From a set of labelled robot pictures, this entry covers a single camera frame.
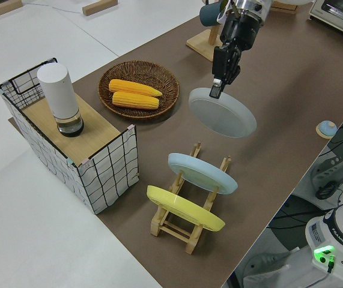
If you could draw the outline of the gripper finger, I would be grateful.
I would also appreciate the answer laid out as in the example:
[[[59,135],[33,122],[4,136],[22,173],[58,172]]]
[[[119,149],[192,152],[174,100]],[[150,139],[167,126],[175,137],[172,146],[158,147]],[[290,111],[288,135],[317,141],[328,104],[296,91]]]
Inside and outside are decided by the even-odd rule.
[[[220,95],[222,93],[222,84],[223,84],[223,82],[221,79],[214,78],[213,79],[213,85],[211,87],[209,96],[210,97],[220,97]]]
[[[236,78],[236,74],[235,74],[235,73],[227,74],[227,75],[222,79],[222,90],[225,89],[226,85],[232,84],[232,82],[234,81],[235,78]]]

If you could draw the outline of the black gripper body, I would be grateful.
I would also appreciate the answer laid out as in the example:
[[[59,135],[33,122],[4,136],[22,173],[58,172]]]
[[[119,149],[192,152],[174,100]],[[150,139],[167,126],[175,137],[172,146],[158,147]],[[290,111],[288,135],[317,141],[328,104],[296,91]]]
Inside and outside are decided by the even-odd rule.
[[[241,54],[252,48],[260,27],[260,21],[250,14],[242,14],[239,19],[233,14],[227,17],[220,35],[222,45],[214,48],[215,79],[235,79],[238,76]]]

